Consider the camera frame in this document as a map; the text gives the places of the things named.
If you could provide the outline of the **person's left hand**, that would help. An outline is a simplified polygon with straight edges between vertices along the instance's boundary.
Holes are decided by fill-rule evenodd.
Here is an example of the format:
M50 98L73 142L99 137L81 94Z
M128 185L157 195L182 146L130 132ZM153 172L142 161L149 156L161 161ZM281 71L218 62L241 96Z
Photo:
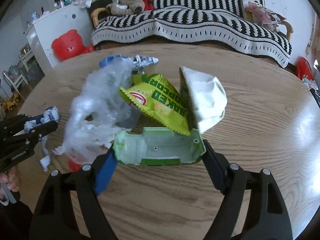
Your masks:
M1 173L1 183L7 185L8 189L12 192L19 192L20 191L20 172L18 166L12 167L8 172ZM9 199L3 187L1 186L1 204L8 205Z

